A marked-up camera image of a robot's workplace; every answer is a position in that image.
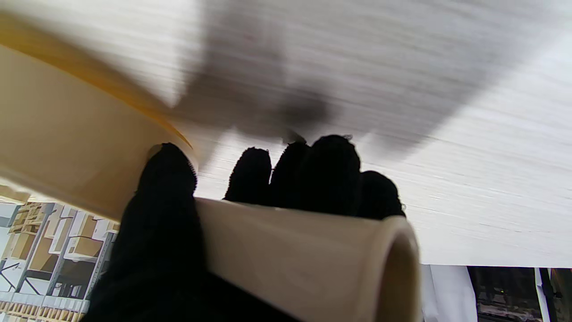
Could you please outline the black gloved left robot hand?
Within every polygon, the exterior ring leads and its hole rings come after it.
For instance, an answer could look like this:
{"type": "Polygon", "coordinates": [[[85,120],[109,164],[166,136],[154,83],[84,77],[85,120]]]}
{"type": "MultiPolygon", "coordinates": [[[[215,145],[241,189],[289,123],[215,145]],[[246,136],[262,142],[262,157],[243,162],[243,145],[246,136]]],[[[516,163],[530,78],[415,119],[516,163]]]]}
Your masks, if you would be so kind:
{"type": "MultiPolygon", "coordinates": [[[[292,141],[278,163],[251,147],[230,175],[225,200],[384,220],[405,216],[398,188],[360,171],[355,145],[339,135],[292,141]]],[[[174,144],[160,144],[123,212],[106,273],[84,322],[165,322],[181,305],[189,322],[292,322],[272,306],[209,273],[194,199],[198,178],[174,144]]]]}

